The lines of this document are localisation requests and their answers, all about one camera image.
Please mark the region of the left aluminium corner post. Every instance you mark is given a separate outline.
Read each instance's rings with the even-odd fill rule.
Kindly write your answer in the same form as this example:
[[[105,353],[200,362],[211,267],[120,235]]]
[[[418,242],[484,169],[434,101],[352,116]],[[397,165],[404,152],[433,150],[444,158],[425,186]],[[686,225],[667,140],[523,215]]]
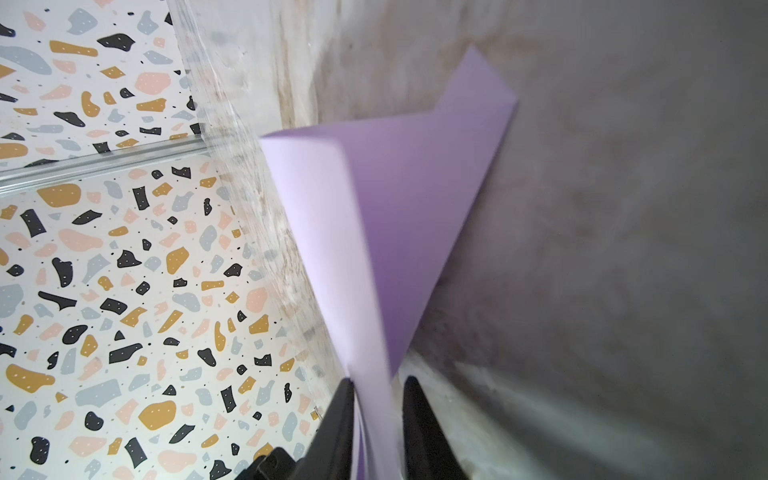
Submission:
[[[91,176],[154,166],[186,156],[205,154],[201,137],[167,140],[120,151],[21,167],[1,172],[1,195],[52,186]]]

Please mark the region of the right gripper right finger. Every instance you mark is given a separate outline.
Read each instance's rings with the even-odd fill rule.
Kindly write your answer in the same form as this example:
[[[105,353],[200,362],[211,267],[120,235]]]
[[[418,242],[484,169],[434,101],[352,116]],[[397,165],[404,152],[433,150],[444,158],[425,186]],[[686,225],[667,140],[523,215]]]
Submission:
[[[415,376],[404,383],[402,426],[408,479],[468,479]]]

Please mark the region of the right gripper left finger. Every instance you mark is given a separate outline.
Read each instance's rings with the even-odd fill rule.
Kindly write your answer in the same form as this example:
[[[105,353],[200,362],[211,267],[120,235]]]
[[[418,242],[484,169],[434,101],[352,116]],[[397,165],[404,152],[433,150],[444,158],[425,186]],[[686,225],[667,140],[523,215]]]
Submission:
[[[353,476],[355,449],[355,389],[342,379],[326,415],[303,458],[294,460],[278,447],[258,456],[237,480],[349,480]]]

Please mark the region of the lilac square paper sheet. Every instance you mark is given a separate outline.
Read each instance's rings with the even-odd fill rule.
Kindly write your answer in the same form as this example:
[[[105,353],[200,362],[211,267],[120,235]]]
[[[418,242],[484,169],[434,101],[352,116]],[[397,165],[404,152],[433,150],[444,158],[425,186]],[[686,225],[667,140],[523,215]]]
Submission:
[[[282,130],[260,141],[356,390],[369,479],[401,475],[391,380],[516,105],[472,48],[430,111]]]

